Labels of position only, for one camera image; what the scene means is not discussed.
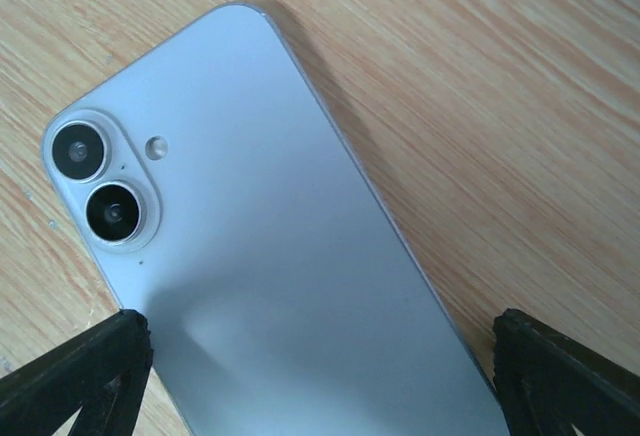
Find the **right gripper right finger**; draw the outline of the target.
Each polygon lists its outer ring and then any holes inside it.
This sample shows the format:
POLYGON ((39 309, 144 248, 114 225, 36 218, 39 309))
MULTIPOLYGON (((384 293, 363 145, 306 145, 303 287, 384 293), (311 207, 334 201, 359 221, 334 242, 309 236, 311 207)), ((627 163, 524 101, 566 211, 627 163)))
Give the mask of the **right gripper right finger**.
POLYGON ((518 309, 493 332, 493 381, 512 435, 639 433, 637 375, 518 309))

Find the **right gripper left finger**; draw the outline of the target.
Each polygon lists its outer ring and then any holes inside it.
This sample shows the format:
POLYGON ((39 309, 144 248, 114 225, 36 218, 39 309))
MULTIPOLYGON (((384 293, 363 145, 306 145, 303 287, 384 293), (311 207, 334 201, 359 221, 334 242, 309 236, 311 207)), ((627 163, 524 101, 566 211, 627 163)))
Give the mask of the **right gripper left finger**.
POLYGON ((1 379, 1 433, 131 435, 153 361, 147 319, 121 310, 1 379))

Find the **light blue phone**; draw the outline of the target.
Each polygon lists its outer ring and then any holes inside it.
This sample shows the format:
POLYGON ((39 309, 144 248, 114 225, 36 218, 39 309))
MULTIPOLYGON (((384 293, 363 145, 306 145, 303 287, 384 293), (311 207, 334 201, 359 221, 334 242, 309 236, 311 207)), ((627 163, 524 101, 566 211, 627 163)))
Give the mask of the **light blue phone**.
POLYGON ((44 167, 195 435, 504 435, 271 18, 217 7, 62 110, 44 167))

